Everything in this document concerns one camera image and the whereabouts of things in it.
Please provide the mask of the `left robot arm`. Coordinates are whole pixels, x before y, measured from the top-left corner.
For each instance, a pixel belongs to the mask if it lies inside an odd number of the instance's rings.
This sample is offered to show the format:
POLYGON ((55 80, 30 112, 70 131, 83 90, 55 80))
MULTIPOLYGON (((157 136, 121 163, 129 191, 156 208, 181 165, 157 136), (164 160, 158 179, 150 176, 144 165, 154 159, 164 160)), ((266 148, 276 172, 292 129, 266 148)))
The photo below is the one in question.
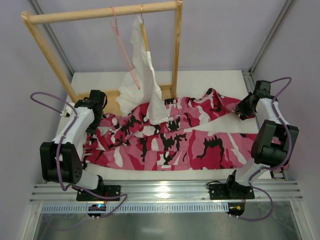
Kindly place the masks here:
POLYGON ((47 182, 59 183, 63 191, 69 187, 105 199, 105 185, 99 175, 87 172, 77 152, 85 133, 95 135, 107 105, 107 95, 100 90, 91 90, 89 97, 71 104, 65 102, 70 112, 67 125, 50 142, 39 148, 42 177, 47 182))

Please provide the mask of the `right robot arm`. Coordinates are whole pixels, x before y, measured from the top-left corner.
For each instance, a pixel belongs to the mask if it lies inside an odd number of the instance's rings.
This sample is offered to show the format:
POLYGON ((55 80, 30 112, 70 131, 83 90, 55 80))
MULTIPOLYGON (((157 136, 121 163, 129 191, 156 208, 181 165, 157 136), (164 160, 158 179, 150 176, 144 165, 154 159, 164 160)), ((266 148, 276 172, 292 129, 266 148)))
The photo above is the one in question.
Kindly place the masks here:
POLYGON ((223 185, 227 199, 245 199, 253 192, 253 182, 266 171, 289 162, 299 129, 290 125, 279 110, 277 96, 271 95, 270 81, 258 80, 235 108, 240 119, 256 116, 263 121, 251 148, 252 159, 235 170, 223 185))

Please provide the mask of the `pink camouflage trousers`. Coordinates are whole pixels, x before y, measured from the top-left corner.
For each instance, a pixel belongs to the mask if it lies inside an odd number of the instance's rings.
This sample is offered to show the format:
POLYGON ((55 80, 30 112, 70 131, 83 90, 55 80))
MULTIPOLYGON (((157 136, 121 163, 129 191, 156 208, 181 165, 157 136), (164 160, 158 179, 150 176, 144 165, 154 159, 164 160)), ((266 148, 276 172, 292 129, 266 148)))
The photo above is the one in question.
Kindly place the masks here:
POLYGON ((108 113, 83 145, 83 159, 118 170, 238 169, 251 159, 255 133, 198 130, 234 112, 239 100, 209 88, 201 98, 166 99, 167 122, 153 125, 144 103, 126 116, 108 113))

